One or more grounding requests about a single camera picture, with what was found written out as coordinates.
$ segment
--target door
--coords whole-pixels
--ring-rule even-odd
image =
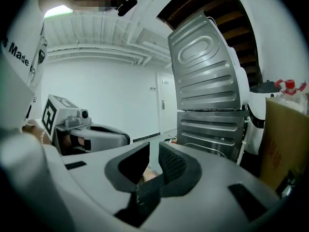
[[[158,105],[161,133],[177,128],[177,100],[173,75],[159,74]]]

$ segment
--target wooden ceiling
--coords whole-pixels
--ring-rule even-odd
[[[254,33],[239,0],[172,0],[158,15],[171,29],[199,11],[212,17],[227,44],[236,50],[245,69],[249,85],[259,80],[259,67]]]

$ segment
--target door handle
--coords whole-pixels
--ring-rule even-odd
[[[167,102],[165,102],[165,100],[162,100],[162,109],[164,110],[165,109],[165,104],[166,104]]]

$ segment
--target ceiling pipe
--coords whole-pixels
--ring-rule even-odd
[[[59,56],[59,55],[76,54],[76,53],[92,53],[92,54],[103,54],[103,55],[110,54],[110,55],[129,57],[133,59],[136,59],[136,58],[142,59],[140,56],[122,53],[122,52],[115,53],[112,51],[104,51],[104,50],[99,50],[99,49],[80,49],[80,48],[55,51],[55,52],[48,53],[48,56],[54,57],[54,56]]]
[[[48,48],[48,54],[50,54],[54,51],[61,51],[61,50],[74,49],[74,48],[98,48],[98,49],[104,49],[104,50],[109,49],[109,50],[116,50],[116,51],[140,55],[140,56],[146,58],[145,61],[142,64],[142,66],[145,66],[146,63],[148,63],[152,59],[152,56],[147,54],[147,53],[144,53],[144,52],[141,52],[141,51],[136,51],[136,50],[129,49],[129,48],[126,48],[126,47],[122,47],[122,46],[107,45],[107,44],[77,43],[77,44],[69,44],[69,45],[60,45],[60,46]]]
[[[61,61],[61,60],[67,60],[67,59],[73,59],[73,58],[108,58],[108,59],[114,59],[114,60],[119,60],[119,61],[129,62],[131,64],[134,64],[133,61],[130,61],[130,60],[127,60],[127,59],[114,58],[114,57],[110,57],[110,56],[98,56],[98,55],[72,56],[72,57],[58,58],[58,59],[54,59],[54,60],[48,60],[48,63],[53,63],[53,62],[57,62],[57,61]]]

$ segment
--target metal panel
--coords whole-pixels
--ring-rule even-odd
[[[240,108],[239,86],[223,36],[203,12],[169,36],[177,106],[181,110]]]
[[[247,111],[179,112],[177,144],[237,161]]]

